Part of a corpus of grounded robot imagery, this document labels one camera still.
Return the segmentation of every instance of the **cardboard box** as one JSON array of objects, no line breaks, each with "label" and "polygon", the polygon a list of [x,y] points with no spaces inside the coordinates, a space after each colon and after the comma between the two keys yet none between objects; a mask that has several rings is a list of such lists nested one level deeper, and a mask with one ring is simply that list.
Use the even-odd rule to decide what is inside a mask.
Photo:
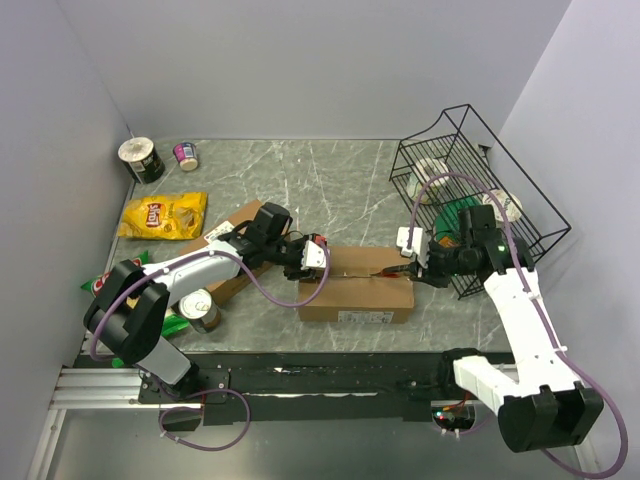
[{"label": "cardboard box", "polygon": [[[369,277],[408,258],[395,248],[330,246],[331,270],[324,289],[300,307],[303,322],[405,323],[413,311],[413,283],[407,277]],[[311,296],[317,281],[300,282],[298,301]]]},{"label": "cardboard box", "polygon": [[[260,200],[253,200],[252,202],[247,203],[240,210],[233,213],[229,218],[220,222],[215,227],[208,229],[201,237],[198,237],[189,243],[180,251],[180,255],[191,253],[199,248],[205,247],[210,243],[210,239],[216,238],[218,235],[230,231],[233,227],[246,220],[253,220],[262,205],[263,203]],[[256,277],[259,277],[272,266],[273,264],[271,263],[265,263],[262,267],[256,268],[252,271]],[[206,288],[211,293],[211,297],[216,305],[224,305],[229,301],[229,299],[250,283],[251,280],[249,280],[249,277],[241,275],[223,282],[212,283],[211,285],[207,285]]]}]

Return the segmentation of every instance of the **white wall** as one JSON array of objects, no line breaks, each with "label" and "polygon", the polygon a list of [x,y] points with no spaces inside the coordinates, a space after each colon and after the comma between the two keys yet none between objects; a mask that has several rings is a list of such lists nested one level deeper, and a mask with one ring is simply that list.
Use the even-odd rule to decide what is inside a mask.
[{"label": "white wall", "polygon": [[59,0],[131,128],[400,138],[472,103],[499,129],[569,0]]},{"label": "white wall", "polygon": [[0,6],[0,478],[23,478],[78,352],[126,176],[125,123],[53,0]]},{"label": "white wall", "polygon": [[[574,226],[541,262],[542,287],[570,356],[625,414],[631,450],[621,479],[640,477],[638,25],[636,0],[572,2],[501,134]],[[607,467],[617,430],[610,414],[596,427]]]}]

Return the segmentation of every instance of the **black wire rack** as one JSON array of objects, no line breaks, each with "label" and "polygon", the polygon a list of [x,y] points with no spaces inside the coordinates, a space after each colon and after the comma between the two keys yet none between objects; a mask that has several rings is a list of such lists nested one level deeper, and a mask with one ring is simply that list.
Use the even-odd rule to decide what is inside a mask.
[{"label": "black wire rack", "polygon": [[[425,159],[437,160],[446,167],[426,163]],[[489,190],[503,190],[520,213],[511,224],[514,235],[527,243],[536,262],[571,230],[569,222],[469,104],[444,109],[429,128],[401,140],[389,180],[411,210],[414,198],[407,191],[411,177],[417,177],[411,186],[422,186],[427,177],[443,170],[469,175]],[[420,205],[416,224],[429,235],[457,232],[457,210],[481,203],[483,195],[468,182],[450,177],[439,188],[427,190],[426,204]],[[480,279],[472,275],[454,277],[452,284],[459,299],[483,290]]]}]

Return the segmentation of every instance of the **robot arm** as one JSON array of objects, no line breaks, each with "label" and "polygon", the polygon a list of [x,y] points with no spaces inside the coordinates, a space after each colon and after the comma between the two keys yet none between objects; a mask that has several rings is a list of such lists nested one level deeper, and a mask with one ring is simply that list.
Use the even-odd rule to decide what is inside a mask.
[{"label": "robot arm", "polygon": [[256,217],[218,237],[206,247],[167,262],[137,267],[130,261],[117,264],[84,318],[94,332],[117,299],[139,282],[126,302],[117,306],[100,340],[125,363],[137,364],[159,377],[179,396],[196,391],[198,367],[162,338],[164,312],[185,295],[243,273],[240,263],[257,268],[265,261],[283,265],[288,279],[313,278],[324,269],[311,255],[324,243],[317,234],[288,240],[289,212],[272,203],[260,208]]},{"label": "robot arm", "polygon": [[[536,299],[547,315],[525,242],[514,239],[529,293],[523,290],[490,205],[461,210],[459,224],[459,246],[445,248],[432,241],[426,255],[420,255],[420,245],[426,242],[418,232],[417,248],[403,251],[416,255],[408,273],[414,281],[438,288],[446,287],[453,275],[478,275],[502,320],[518,378],[495,368],[476,349],[456,349],[443,354],[440,386],[451,392],[462,388],[487,405],[498,416],[502,437],[514,452],[581,443],[604,403],[595,390],[583,386],[553,347],[532,303]],[[399,246],[406,246],[406,230],[398,234]]]}]

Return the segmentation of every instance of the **can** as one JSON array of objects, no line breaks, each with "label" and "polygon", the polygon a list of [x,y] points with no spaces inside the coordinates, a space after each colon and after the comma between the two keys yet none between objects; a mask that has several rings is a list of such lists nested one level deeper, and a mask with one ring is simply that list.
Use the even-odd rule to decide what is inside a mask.
[{"label": "can", "polygon": [[127,140],[118,149],[118,157],[138,183],[152,183],[162,176],[164,162],[153,142],[146,137]]},{"label": "can", "polygon": [[211,294],[203,288],[182,297],[178,309],[198,333],[209,333],[220,323],[220,310],[213,303]]},{"label": "can", "polygon": [[191,142],[182,142],[173,147],[173,154],[178,161],[178,165],[185,172],[190,172],[198,167],[198,157],[196,146]]}]

